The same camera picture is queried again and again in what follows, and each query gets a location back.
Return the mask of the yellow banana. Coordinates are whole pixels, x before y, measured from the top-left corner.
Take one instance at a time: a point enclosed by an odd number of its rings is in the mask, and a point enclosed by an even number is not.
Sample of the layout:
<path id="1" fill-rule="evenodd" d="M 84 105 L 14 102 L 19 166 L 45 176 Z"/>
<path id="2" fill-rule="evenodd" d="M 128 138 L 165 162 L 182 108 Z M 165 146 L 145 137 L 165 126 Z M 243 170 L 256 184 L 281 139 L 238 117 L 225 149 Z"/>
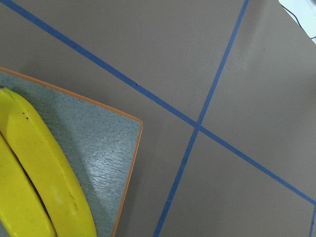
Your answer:
<path id="1" fill-rule="evenodd" d="M 42 202 L 3 137 L 0 138 L 0 221 L 11 237 L 55 237 Z"/>
<path id="2" fill-rule="evenodd" d="M 0 89 L 0 132 L 37 190 L 59 237 L 95 237 L 81 186 L 50 130 L 22 96 Z"/>

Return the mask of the grey square plate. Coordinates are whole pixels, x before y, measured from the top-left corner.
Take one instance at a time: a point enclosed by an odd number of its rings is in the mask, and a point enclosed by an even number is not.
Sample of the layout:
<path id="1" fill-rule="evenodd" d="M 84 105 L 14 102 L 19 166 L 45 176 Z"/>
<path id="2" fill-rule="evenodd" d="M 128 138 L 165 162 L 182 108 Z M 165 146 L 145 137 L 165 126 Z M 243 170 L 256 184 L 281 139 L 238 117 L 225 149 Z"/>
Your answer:
<path id="1" fill-rule="evenodd" d="M 27 99 L 65 153 L 89 203 L 97 235 L 116 234 L 142 122 L 41 80 L 1 68 L 2 86 Z"/>

